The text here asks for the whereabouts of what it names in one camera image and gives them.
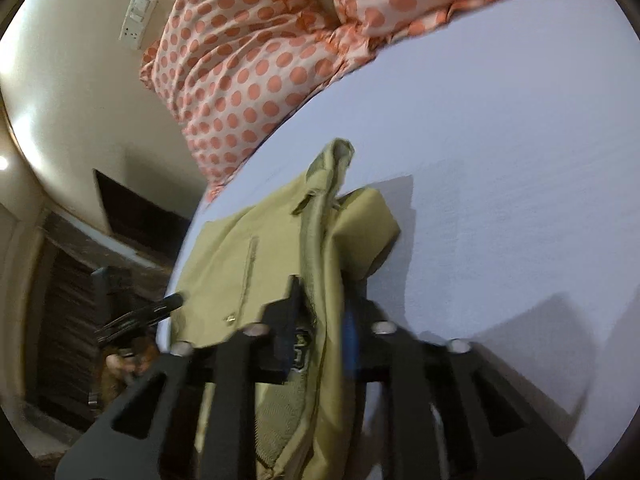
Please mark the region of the person's left hand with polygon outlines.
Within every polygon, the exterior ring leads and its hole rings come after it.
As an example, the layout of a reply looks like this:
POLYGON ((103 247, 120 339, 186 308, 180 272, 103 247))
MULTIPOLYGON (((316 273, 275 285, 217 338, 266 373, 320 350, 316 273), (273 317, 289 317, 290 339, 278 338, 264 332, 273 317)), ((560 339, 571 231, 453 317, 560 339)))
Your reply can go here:
POLYGON ((129 384, 146 373, 160 355, 157 345, 149 336, 137 337, 128 349, 118 349, 105 359, 108 371, 120 382, 129 384))

